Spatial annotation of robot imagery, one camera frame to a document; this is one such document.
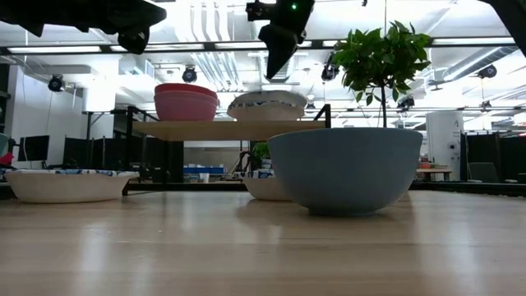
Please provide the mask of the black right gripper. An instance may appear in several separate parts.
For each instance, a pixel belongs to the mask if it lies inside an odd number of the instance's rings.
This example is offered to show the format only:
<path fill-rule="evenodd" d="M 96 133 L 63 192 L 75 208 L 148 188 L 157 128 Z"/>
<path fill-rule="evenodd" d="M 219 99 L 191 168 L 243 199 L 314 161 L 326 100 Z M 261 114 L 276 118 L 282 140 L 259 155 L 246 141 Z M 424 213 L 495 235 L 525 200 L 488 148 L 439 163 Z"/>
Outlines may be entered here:
<path fill-rule="evenodd" d="M 258 35 L 269 52 L 267 78 L 272 79 L 297 51 L 314 4 L 315 0 L 254 0 L 246 4 L 248 21 L 270 21 Z"/>

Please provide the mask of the dark red bowl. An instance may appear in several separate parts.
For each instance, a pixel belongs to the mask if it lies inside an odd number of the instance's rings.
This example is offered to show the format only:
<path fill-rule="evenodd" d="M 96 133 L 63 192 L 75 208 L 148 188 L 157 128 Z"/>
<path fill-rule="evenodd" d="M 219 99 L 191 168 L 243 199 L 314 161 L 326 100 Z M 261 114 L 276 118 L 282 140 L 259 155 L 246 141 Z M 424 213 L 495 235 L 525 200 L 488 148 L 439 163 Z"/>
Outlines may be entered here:
<path fill-rule="evenodd" d="M 159 84 L 155 87 L 155 93 L 162 93 L 162 92 L 168 92 L 168 91 L 188 91 L 188 92 L 196 92 L 203 95 L 208 95 L 218 98 L 217 94 L 205 87 L 197 86 L 193 84 L 183 84 L 183 83 L 163 83 Z"/>

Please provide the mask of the pink bowl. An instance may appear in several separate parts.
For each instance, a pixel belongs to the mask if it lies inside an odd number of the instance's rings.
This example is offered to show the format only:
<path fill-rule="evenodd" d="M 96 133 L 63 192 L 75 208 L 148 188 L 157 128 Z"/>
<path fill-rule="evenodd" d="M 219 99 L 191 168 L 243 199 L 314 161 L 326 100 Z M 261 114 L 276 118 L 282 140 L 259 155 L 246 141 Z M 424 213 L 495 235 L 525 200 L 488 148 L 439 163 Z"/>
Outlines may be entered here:
<path fill-rule="evenodd" d="M 160 121 L 213 121 L 219 101 L 190 91 L 168 91 L 154 96 Z"/>

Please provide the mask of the cream bowl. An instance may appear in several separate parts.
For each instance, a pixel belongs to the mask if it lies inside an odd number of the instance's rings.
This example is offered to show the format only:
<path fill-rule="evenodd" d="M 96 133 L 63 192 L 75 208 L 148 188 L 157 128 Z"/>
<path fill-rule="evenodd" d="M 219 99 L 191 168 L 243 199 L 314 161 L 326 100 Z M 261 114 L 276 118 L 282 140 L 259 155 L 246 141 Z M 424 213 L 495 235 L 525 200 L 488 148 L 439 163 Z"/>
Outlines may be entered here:
<path fill-rule="evenodd" d="M 239 176 L 249 193 L 258 201 L 292 200 L 275 177 L 273 169 L 241 172 Z"/>

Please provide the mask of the potted green tree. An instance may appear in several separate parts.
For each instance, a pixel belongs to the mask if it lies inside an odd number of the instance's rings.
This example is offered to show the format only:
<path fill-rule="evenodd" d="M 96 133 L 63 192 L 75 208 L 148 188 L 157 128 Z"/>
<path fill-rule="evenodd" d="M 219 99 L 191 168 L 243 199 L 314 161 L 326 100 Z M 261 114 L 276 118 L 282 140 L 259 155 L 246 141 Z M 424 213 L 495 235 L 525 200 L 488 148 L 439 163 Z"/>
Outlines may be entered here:
<path fill-rule="evenodd" d="M 335 65 L 344 70 L 342 85 L 357 102 L 381 104 L 382 126 L 387 127 L 387 94 L 393 100 L 405 95 L 408 82 L 431 65 L 426 47 L 431 37 L 418 33 L 413 25 L 392 21 L 383 29 L 351 29 L 335 45 Z"/>

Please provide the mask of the small potted plant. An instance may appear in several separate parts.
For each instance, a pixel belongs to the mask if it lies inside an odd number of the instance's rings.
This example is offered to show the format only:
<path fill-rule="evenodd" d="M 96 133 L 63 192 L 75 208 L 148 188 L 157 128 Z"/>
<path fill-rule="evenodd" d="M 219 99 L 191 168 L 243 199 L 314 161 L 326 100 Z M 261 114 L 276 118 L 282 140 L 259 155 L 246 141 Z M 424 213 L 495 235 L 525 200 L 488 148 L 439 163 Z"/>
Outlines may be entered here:
<path fill-rule="evenodd" d="M 266 141 L 257 142 L 252 148 L 251 156 L 252 163 L 255 165 L 255 168 L 261 169 L 263 160 L 270 159 L 269 144 Z"/>

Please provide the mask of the plain light blue bowl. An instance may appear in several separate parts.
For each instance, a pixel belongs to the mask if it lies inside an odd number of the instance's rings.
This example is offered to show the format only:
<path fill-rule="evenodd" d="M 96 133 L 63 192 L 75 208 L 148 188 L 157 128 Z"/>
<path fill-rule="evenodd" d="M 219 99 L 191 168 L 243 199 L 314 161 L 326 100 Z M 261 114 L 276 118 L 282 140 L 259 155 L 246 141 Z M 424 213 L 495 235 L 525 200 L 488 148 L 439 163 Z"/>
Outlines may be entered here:
<path fill-rule="evenodd" d="M 268 143 L 280 185 L 310 215 L 370 215 L 410 188 L 422 134 L 385 127 L 322 128 L 280 134 Z"/>

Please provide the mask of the blue storage boxes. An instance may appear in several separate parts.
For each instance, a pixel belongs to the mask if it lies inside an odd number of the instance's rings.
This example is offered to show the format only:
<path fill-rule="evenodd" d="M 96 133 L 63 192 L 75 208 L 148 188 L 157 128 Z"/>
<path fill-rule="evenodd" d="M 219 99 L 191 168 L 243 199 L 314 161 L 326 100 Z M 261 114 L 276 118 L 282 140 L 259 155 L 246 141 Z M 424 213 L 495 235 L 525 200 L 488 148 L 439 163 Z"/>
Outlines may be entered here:
<path fill-rule="evenodd" d="M 225 167 L 188 167 L 183 168 L 185 174 L 194 174 L 194 173 L 210 173 L 210 174 L 224 174 L 226 172 Z"/>

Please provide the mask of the black office partition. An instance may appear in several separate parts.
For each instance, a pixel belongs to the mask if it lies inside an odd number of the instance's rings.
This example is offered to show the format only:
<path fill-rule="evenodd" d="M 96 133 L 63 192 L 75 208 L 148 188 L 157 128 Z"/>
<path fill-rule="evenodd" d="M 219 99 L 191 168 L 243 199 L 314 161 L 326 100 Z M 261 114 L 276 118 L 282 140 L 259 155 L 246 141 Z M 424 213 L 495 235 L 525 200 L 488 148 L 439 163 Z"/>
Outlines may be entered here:
<path fill-rule="evenodd" d="M 62 163 L 74 169 L 124 169 L 124 140 L 65 139 Z"/>

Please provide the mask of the black desk monitor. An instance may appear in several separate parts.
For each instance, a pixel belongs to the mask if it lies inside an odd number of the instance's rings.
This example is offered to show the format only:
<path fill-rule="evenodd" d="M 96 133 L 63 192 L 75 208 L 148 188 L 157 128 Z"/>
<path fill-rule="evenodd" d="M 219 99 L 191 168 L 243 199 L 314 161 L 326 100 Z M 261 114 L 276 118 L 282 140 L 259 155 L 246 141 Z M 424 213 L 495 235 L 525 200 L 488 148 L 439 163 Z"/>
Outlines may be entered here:
<path fill-rule="evenodd" d="M 50 136 L 22 137 L 19 143 L 18 161 L 45 161 L 48 158 Z"/>

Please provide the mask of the white round column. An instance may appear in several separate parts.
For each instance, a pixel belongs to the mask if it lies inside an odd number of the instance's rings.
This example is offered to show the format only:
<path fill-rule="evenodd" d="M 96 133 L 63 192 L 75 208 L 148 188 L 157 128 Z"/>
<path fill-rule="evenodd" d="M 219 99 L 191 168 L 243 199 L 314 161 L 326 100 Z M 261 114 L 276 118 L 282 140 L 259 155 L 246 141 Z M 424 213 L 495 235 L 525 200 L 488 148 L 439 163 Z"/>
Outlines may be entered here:
<path fill-rule="evenodd" d="M 427 114 L 428 159 L 450 169 L 450 181 L 461 174 L 461 137 L 464 118 L 461 111 L 437 111 Z"/>

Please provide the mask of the wooden side table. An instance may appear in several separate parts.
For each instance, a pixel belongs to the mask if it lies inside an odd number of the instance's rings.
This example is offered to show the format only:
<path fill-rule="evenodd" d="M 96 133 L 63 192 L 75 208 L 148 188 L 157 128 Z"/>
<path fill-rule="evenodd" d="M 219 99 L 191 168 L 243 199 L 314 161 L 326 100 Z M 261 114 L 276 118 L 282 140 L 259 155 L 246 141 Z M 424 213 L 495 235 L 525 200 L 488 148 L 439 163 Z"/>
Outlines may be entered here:
<path fill-rule="evenodd" d="M 441 174 L 444 181 L 450 180 L 452 169 L 448 166 L 435 164 L 432 162 L 421 162 L 417 169 L 417 174 L 422 176 L 423 181 L 430 182 L 434 174 Z"/>

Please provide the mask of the grey office chair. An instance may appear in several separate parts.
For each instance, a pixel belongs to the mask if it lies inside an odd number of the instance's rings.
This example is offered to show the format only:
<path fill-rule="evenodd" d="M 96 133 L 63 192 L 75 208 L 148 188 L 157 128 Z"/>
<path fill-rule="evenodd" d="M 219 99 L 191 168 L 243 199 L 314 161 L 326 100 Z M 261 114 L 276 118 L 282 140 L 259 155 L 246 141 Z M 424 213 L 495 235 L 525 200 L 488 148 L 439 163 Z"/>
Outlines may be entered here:
<path fill-rule="evenodd" d="M 498 183 L 500 181 L 496 166 L 490 162 L 468 163 L 468 172 L 471 180 L 482 183 Z"/>

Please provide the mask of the wooden shelf black frame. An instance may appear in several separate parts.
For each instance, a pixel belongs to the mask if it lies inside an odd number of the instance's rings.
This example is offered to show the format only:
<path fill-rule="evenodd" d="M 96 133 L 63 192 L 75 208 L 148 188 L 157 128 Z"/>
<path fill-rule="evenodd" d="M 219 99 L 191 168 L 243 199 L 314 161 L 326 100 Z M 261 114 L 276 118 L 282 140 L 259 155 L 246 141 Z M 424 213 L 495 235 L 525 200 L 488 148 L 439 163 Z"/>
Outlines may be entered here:
<path fill-rule="evenodd" d="M 177 142 L 178 152 L 175 160 L 178 164 L 183 162 L 185 141 L 266 141 L 269 138 L 286 132 L 330 128 L 331 107 L 325 104 L 311 121 L 159 121 L 152 118 L 149 122 L 135 122 L 133 115 L 139 113 L 144 118 L 150 115 L 134 106 L 129 106 L 123 111 L 127 116 L 127 131 L 125 145 L 124 166 L 131 168 L 132 133 L 140 132 L 145 136 L 153 136 L 164 141 L 164 157 L 171 155 L 170 143 Z M 241 192 L 246 188 L 239 183 L 184 183 L 183 169 L 178 169 L 174 174 L 176 181 L 170 183 L 167 179 L 166 167 L 162 168 L 162 181 L 160 183 L 127 183 L 122 190 L 126 196 L 130 191 L 145 192 Z"/>

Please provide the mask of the black table edge rail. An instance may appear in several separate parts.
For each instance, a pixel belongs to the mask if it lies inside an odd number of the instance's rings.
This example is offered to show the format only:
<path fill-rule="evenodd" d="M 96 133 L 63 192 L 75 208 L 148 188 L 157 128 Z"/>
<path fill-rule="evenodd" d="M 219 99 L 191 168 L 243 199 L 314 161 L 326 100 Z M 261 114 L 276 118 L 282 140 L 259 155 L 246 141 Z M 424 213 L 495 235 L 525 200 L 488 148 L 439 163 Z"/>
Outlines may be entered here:
<path fill-rule="evenodd" d="M 526 197 L 522 183 L 414 182 L 410 190 L 460 192 L 494 196 Z M 246 192 L 242 183 L 128 183 L 124 190 L 141 192 Z"/>

